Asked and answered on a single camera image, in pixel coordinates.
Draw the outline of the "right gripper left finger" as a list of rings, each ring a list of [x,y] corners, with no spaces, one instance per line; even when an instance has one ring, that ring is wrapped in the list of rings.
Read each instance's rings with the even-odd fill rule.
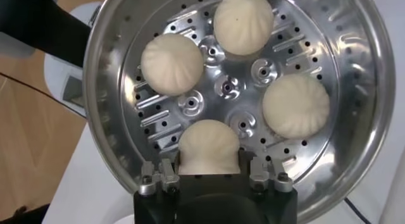
[[[152,161],[145,161],[141,167],[140,196],[153,196],[160,191],[169,196],[178,196],[180,193],[180,153],[177,152],[174,159],[163,158],[156,170]]]

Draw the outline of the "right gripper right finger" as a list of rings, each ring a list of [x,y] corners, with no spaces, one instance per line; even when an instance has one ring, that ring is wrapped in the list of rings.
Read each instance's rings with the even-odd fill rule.
[[[262,159],[242,147],[238,150],[238,158],[240,172],[247,175],[249,186],[253,190],[264,192],[273,183],[273,188],[278,192],[293,191],[293,179],[285,171],[281,159],[271,156]]]

